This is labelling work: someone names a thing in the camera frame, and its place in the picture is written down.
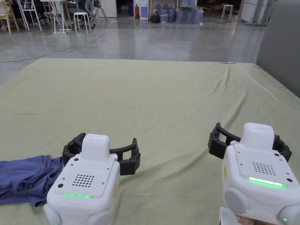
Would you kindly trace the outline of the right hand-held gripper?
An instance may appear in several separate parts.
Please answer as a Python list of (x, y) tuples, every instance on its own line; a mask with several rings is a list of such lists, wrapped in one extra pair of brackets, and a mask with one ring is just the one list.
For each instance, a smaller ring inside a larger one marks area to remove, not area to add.
[(246, 218), (274, 225), (299, 224), (300, 185), (288, 165), (292, 152), (271, 126), (246, 123), (240, 138), (218, 122), (209, 135), (208, 149), (223, 159), (226, 207), (220, 209), (220, 225), (238, 225)]

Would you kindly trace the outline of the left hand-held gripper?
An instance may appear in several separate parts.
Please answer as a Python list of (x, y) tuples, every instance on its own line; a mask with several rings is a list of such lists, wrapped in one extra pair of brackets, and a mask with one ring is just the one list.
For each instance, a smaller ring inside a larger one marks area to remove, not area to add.
[[(130, 152), (128, 159), (123, 158)], [(50, 225), (111, 225), (119, 178), (134, 175), (141, 154), (137, 139), (110, 149), (105, 135), (80, 133), (62, 152), (64, 168), (44, 205)]]

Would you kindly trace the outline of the person's right hand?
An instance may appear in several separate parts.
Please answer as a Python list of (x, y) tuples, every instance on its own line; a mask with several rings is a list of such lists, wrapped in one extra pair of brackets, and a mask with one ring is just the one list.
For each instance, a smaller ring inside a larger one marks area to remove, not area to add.
[(236, 215), (236, 221), (239, 225), (265, 225), (264, 222)]

